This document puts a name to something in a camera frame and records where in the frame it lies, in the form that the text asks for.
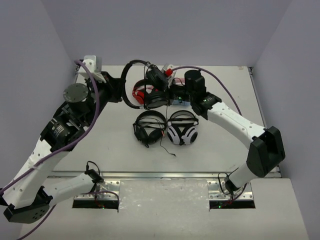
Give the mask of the black on-ear headphones with cable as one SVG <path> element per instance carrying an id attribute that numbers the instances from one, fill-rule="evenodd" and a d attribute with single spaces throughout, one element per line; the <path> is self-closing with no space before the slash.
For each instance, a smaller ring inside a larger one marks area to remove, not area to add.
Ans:
<path id="1" fill-rule="evenodd" d="M 165 75 L 161 72 L 161 70 L 154 64 L 150 62 L 135 59 L 127 63 L 122 70 L 121 78 L 126 79 L 127 74 L 130 68 L 134 64 L 143 64 L 146 67 L 146 71 L 144 71 L 143 80 L 147 80 L 150 85 L 153 86 L 151 93 L 144 97 L 144 104 L 134 105 L 128 99 L 127 93 L 125 90 L 122 92 L 122 98 L 127 106 L 133 109 L 145 109 L 145 111 L 153 110 L 156 111 L 156 108 L 166 105 L 167 102 L 167 90 L 168 90 L 168 80 Z"/>

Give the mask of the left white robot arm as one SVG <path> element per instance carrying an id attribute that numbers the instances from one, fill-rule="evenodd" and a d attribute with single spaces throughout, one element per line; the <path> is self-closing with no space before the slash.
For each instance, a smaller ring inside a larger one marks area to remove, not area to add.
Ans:
<path id="1" fill-rule="evenodd" d="M 108 102 L 122 100 L 125 79 L 102 72 L 96 89 L 89 79 L 73 83 L 63 92 L 64 102 L 40 134 L 35 148 L 13 180 L 0 190 L 3 214 L 11 223 L 32 224 L 49 208 L 71 197 L 98 190 L 104 184 L 101 175 L 87 167 L 83 173 L 52 186 L 43 183 L 56 165 L 93 128 Z"/>

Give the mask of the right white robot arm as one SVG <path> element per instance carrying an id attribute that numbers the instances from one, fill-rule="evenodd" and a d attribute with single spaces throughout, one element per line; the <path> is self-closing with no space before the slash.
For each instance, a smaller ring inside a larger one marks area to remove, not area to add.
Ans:
<path id="1" fill-rule="evenodd" d="M 233 111 L 220 97 L 208 92 L 202 72 L 222 83 L 212 72 L 197 66 L 186 66 L 186 69 L 194 84 L 187 89 L 194 113 L 225 129 L 248 150 L 246 161 L 225 179 L 225 188 L 233 195 L 251 180 L 264 178 L 285 159 L 281 133 L 274 126 L 265 128 L 244 118 L 241 110 Z"/>

